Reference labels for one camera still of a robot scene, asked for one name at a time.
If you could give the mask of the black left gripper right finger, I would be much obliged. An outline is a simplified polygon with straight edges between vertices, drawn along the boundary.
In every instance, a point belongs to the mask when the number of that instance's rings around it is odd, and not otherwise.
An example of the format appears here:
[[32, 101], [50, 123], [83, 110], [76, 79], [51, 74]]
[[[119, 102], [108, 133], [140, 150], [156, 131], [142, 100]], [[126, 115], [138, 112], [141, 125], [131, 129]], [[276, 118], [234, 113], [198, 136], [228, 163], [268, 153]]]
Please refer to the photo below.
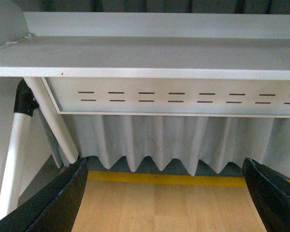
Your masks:
[[290, 182], [251, 158], [245, 158], [242, 173], [266, 230], [290, 232]]

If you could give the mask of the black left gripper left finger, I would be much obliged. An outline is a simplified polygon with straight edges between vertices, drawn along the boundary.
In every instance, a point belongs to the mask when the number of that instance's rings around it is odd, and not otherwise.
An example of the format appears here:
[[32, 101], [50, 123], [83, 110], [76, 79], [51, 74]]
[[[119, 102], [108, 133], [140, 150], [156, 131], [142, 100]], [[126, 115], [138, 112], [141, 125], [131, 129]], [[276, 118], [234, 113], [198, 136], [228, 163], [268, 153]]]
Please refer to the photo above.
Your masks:
[[87, 175], [87, 159], [79, 159], [1, 219], [0, 232], [70, 232], [85, 192]]

